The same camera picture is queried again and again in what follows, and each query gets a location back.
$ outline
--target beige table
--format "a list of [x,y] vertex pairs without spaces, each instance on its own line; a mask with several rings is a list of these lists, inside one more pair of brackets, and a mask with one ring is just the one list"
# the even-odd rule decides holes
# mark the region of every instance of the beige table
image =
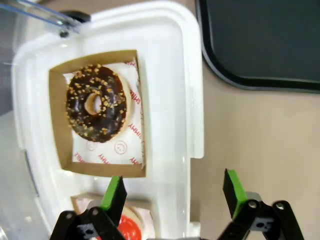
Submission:
[[[88,14],[142,0],[49,0],[55,10]],[[194,0],[179,0],[195,12]],[[191,163],[191,218],[216,239],[230,220],[225,168],[271,204],[290,202],[306,240],[320,239],[320,95],[237,89],[203,62],[205,156]],[[252,233],[249,240],[262,240]]]

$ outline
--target chocolate glaze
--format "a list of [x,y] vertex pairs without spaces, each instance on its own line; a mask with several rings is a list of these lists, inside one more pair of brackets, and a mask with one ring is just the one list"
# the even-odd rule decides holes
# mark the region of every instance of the chocolate glaze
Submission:
[[[101,100],[100,112],[96,114],[85,109],[91,94]],[[90,64],[74,74],[65,107],[73,130],[84,139],[100,143],[119,133],[127,114],[126,96],[118,75],[100,64]]]

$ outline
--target screw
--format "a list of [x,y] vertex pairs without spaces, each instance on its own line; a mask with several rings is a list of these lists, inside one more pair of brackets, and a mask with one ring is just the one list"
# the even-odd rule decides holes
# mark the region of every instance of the screw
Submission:
[[280,210],[285,209],[285,206],[281,202],[278,202],[275,206]]
[[249,202],[249,207],[252,209],[255,209],[257,207],[257,204],[254,201]]
[[69,32],[67,32],[67,31],[64,31],[64,30],[62,30],[60,33],[59,33],[59,36],[61,37],[61,38],[67,38],[68,36],[69,36]]
[[92,211],[92,215],[97,215],[98,214],[98,210],[97,209],[94,209],[93,211]]

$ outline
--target green tape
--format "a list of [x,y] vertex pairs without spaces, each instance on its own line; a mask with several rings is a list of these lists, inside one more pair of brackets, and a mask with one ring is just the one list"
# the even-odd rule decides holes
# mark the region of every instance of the green tape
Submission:
[[233,189],[234,189],[234,194],[236,197],[235,210],[232,216],[232,220],[234,220],[237,217],[238,213],[240,212],[242,205],[248,200],[248,197],[238,178],[237,172],[235,170],[228,169],[227,173],[231,179]]
[[113,176],[111,178],[110,184],[103,196],[102,202],[101,202],[101,208],[105,211],[108,211],[112,206],[112,200],[114,198],[114,195],[116,193],[116,189],[118,187],[120,181],[119,176]]

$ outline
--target white plastic tray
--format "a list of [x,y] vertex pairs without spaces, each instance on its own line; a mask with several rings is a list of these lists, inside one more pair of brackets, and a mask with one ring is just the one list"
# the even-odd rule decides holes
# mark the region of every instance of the white plastic tray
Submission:
[[190,158],[204,154],[200,31],[183,6],[140,3],[92,15],[79,36],[48,33],[24,44],[14,58],[13,101],[18,142],[26,149],[43,218],[52,231],[59,214],[72,209],[70,196],[103,194],[107,177],[61,169],[48,94],[48,70],[100,52],[137,49],[140,69],[147,177],[125,179],[131,198],[152,202],[163,238],[190,232]]

